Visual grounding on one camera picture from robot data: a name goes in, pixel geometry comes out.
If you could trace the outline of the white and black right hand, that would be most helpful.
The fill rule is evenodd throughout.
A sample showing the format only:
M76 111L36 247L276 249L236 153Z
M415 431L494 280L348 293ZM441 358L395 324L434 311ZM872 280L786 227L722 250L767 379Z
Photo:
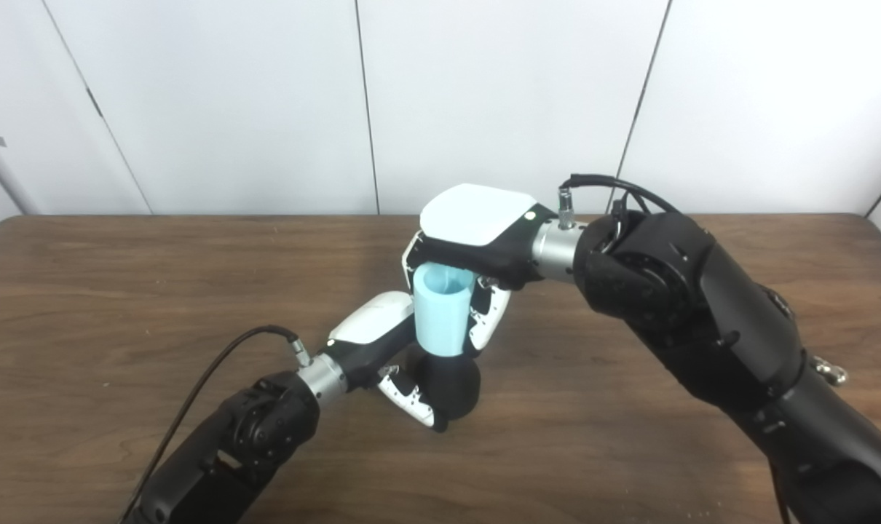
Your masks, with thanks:
M513 292L540 280L532 248L556 213L530 195L461 183L424 206L401 256L427 354L476 357Z

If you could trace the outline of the white and black left hand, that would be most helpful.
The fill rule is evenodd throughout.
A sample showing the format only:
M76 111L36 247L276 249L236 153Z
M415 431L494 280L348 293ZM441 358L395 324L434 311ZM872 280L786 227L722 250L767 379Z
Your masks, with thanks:
M321 405L342 394L377 389L415 421L444 432L447 418L414 376L392 362L414 342L413 296L401 291L375 295L328 335L312 360L318 376L307 379L309 388Z

